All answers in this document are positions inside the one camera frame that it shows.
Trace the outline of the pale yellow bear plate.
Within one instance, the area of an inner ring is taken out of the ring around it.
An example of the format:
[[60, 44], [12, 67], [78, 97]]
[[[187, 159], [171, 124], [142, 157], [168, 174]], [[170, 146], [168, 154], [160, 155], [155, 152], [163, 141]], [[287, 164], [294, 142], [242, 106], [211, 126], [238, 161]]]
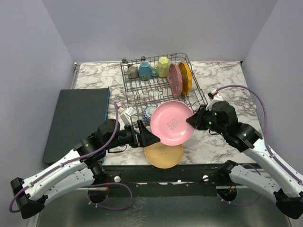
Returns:
[[183, 145], [168, 146], [161, 142], [144, 148], [147, 160], [155, 167], [161, 169], [172, 168], [183, 157]]

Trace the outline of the plain pink bear plate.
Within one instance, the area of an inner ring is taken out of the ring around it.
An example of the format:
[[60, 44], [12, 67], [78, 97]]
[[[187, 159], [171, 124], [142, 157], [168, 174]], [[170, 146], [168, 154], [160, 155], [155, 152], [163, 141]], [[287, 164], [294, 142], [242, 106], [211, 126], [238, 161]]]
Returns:
[[159, 105], [151, 117], [151, 131], [161, 143], [176, 146], [186, 142], [194, 133], [194, 128], [186, 122], [193, 111], [180, 101], [167, 101]]

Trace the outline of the orange blue patterned bowl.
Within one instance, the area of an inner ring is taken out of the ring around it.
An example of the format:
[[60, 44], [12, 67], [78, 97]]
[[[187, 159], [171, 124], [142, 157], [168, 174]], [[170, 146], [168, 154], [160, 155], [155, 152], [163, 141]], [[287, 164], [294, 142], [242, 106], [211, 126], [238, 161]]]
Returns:
[[154, 105], [150, 105], [150, 106], [147, 106], [144, 111], [143, 111], [143, 120], [150, 120], [154, 111], [156, 110], [156, 106]]

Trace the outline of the orange polka dot plate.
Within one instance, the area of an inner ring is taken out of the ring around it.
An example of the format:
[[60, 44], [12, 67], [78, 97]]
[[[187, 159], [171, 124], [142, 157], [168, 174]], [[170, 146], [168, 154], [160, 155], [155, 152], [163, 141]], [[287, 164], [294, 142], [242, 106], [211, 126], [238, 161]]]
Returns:
[[192, 73], [189, 68], [189, 65], [185, 62], [180, 62], [178, 67], [181, 71], [183, 87], [182, 87], [182, 95], [187, 96], [191, 90], [193, 85]]

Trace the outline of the grey wire dish rack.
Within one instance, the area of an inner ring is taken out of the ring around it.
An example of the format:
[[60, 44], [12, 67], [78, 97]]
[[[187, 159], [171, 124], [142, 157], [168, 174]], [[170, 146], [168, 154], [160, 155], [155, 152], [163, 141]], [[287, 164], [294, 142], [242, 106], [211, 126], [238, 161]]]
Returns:
[[193, 72], [192, 64], [188, 56], [181, 52], [170, 53], [165, 56], [171, 63], [178, 64], [182, 61], [188, 64], [193, 78], [192, 90], [188, 95], [174, 97], [169, 87], [168, 78], [153, 77], [148, 81], [143, 81], [140, 78], [130, 79], [128, 77], [127, 71], [129, 66], [139, 67], [142, 60], [148, 61], [150, 65], [153, 66], [161, 57], [160, 55], [152, 57], [143, 56], [134, 60], [124, 58], [120, 62], [127, 106], [135, 109], [134, 114], [131, 116], [132, 124], [135, 127], [137, 127], [138, 120], [142, 120], [145, 126], [150, 125], [149, 120], [143, 119], [143, 111], [150, 105], [157, 107], [166, 101], [177, 100], [185, 103], [193, 112], [196, 112], [200, 105], [208, 104], [205, 94]]

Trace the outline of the pale yellow mug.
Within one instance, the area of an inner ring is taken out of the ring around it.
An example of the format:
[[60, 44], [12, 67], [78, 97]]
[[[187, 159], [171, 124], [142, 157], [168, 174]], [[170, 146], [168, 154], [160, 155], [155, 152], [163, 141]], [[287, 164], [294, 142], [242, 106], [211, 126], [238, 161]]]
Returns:
[[169, 76], [170, 61], [167, 57], [160, 57], [156, 65], [159, 77], [166, 78]]

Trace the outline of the blue mug white inside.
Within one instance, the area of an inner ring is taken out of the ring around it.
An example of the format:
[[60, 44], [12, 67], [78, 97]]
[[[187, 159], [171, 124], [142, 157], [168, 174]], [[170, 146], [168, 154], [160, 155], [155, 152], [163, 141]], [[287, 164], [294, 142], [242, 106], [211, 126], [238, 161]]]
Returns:
[[142, 61], [138, 69], [139, 78], [143, 81], [148, 81], [152, 77], [158, 76], [157, 70], [153, 68], [149, 62]]

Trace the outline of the small grey cup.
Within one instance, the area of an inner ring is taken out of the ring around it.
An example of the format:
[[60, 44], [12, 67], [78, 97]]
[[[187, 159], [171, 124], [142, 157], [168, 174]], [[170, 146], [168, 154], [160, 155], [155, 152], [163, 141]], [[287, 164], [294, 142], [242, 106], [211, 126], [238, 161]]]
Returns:
[[129, 66], [127, 74], [129, 79], [135, 79], [139, 77], [138, 68], [136, 66]]

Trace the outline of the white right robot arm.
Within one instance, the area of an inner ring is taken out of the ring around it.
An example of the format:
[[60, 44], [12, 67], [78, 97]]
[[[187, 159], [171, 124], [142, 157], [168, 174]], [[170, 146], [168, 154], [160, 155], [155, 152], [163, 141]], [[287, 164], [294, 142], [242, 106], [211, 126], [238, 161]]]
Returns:
[[227, 161], [218, 173], [223, 185], [231, 182], [242, 184], [266, 196], [286, 216], [298, 219], [303, 214], [303, 176], [277, 153], [271, 152], [265, 139], [251, 125], [238, 121], [236, 111], [226, 101], [218, 101], [211, 107], [201, 105], [187, 118], [193, 128], [211, 130], [239, 152], [253, 159], [271, 178], [255, 174], [232, 161]]

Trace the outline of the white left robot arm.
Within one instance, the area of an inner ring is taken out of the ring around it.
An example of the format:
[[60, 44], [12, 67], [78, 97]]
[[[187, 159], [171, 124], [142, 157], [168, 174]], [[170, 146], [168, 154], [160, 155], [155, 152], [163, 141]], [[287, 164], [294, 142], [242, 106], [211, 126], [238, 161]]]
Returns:
[[147, 147], [160, 138], [152, 134], [138, 120], [139, 131], [132, 125], [120, 129], [118, 120], [107, 119], [96, 132], [83, 139], [63, 158], [42, 172], [10, 182], [14, 197], [9, 206], [11, 213], [20, 213], [23, 219], [41, 212], [50, 201], [75, 189], [107, 183], [107, 174], [101, 159], [112, 149], [123, 145], [132, 148]]

